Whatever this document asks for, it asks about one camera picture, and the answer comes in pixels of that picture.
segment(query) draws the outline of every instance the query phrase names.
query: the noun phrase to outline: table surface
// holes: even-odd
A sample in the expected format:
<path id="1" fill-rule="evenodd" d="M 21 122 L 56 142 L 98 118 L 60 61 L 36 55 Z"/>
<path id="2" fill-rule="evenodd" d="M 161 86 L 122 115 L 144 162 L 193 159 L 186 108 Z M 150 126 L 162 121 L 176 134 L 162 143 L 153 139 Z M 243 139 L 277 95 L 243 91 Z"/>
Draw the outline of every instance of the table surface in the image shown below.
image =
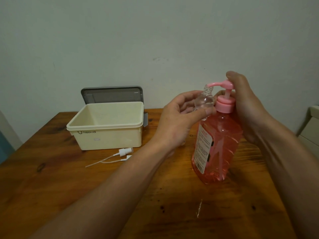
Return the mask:
<path id="1" fill-rule="evenodd" d="M 146 111 L 142 144 L 162 109 Z M 121 165 L 85 168 L 118 150 L 82 151 L 66 130 L 75 114 L 58 113 L 0 165 L 0 238 L 27 238 Z M 190 162 L 196 127 L 161 165 L 119 238 L 296 238 L 256 146 L 240 142 L 225 181 L 198 179 Z"/>

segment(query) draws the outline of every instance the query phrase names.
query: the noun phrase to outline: left hand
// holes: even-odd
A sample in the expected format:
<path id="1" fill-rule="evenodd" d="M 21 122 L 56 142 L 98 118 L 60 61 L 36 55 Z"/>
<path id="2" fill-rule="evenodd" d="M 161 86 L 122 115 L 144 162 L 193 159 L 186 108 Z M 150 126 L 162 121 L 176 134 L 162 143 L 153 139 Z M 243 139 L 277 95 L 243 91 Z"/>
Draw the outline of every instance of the left hand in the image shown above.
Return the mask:
<path id="1" fill-rule="evenodd" d="M 152 141 L 163 145 L 163 149 L 173 152 L 186 139 L 190 128 L 201 119 L 215 114 L 214 107 L 199 109 L 194 112 L 194 100 L 201 90 L 184 92 L 168 103 L 162 112 L 156 133 Z"/>

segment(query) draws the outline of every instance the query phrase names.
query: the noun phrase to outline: pink liquid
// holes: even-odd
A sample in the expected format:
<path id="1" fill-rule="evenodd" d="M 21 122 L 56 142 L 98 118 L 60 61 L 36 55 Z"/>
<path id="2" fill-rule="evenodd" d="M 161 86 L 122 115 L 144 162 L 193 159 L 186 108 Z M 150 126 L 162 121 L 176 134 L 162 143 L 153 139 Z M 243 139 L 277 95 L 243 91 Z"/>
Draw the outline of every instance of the pink liquid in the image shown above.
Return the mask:
<path id="1" fill-rule="evenodd" d="M 192 156 L 193 169 L 200 180 L 205 184 L 222 181 L 226 178 L 229 164 L 242 137 L 241 126 L 233 120 L 229 114 L 220 112 L 209 116 L 205 121 L 200 121 L 199 126 L 202 126 L 213 138 L 213 142 L 209 149 L 204 173 L 202 174 L 195 164 L 195 152 Z"/>

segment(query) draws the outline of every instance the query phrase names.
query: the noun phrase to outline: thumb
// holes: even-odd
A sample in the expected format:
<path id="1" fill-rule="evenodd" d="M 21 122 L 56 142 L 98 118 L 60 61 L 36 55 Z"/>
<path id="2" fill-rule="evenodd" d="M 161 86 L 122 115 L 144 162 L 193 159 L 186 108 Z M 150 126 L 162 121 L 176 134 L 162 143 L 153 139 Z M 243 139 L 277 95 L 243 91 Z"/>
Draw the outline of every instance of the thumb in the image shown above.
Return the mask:
<path id="1" fill-rule="evenodd" d="M 185 114 L 185 116 L 188 119 L 189 127 L 193 126 L 198 121 L 204 119 L 205 117 L 210 116 L 211 114 L 215 114 L 216 109 L 215 107 L 209 107 L 209 108 L 201 108 L 196 111 L 193 111 L 191 113 Z"/>
<path id="2" fill-rule="evenodd" d="M 226 77 L 234 84 L 236 99 L 246 99 L 255 96 L 244 75 L 234 71 L 228 71 L 226 72 Z"/>

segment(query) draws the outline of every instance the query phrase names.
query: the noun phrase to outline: pink bottle cap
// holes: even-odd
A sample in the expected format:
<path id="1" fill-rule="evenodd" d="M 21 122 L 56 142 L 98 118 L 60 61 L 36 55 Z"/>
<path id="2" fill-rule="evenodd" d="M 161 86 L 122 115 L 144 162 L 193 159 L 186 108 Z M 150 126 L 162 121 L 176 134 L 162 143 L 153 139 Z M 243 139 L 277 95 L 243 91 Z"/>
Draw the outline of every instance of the pink bottle cap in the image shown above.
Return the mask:
<path id="1" fill-rule="evenodd" d="M 217 97 L 215 108 L 218 112 L 222 113 L 232 113 L 235 107 L 236 99 L 230 96 L 232 89 L 234 89 L 234 84 L 229 80 L 224 80 L 223 82 L 215 82 L 207 84 L 208 87 L 220 86 L 225 88 L 225 95 Z"/>

